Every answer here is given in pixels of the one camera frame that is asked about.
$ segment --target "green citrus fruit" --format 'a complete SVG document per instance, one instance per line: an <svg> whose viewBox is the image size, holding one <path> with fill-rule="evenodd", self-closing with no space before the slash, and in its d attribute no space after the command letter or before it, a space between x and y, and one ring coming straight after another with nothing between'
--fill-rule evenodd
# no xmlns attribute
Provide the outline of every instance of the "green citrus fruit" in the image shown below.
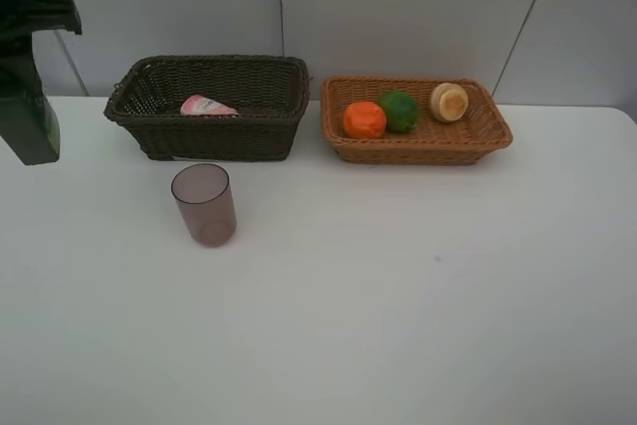
<svg viewBox="0 0 637 425"><path fill-rule="evenodd" d="M378 101L387 116L387 130L406 133L418 122L418 103L404 92L387 92Z"/></svg>

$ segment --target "translucent cup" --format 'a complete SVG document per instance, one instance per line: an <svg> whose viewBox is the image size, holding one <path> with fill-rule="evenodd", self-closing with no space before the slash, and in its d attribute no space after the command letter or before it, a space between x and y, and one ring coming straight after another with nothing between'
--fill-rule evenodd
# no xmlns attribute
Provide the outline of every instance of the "translucent cup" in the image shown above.
<svg viewBox="0 0 637 425"><path fill-rule="evenodd" d="M192 239L204 246L221 246L235 233L230 178L221 166L188 166L175 176L170 189Z"/></svg>

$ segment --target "white table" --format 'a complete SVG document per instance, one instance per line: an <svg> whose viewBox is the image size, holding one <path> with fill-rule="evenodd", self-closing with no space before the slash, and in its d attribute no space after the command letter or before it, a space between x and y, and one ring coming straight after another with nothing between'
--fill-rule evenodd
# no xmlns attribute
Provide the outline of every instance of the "white table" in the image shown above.
<svg viewBox="0 0 637 425"><path fill-rule="evenodd" d="M0 423L637 423L637 127L507 106L471 167L341 162L310 106L227 164L239 229L192 242L104 99L53 99L58 163L0 142Z"/></svg>

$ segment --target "bottle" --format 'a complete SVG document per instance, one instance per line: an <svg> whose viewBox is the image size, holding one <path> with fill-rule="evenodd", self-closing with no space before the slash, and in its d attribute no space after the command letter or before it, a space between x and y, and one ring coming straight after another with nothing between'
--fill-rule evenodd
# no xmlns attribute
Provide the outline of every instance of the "bottle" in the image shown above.
<svg viewBox="0 0 637 425"><path fill-rule="evenodd" d="M42 91L31 34L82 34L73 0L0 0L0 135L24 164L60 158L60 128Z"/></svg>

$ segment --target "round bread roll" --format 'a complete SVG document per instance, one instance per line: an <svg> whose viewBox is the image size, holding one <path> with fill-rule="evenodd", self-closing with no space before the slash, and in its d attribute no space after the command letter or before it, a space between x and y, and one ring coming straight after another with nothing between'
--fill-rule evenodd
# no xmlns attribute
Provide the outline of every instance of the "round bread roll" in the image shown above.
<svg viewBox="0 0 637 425"><path fill-rule="evenodd" d="M431 93L429 110L438 121L457 121L469 107L469 97L465 89L455 84L440 84Z"/></svg>

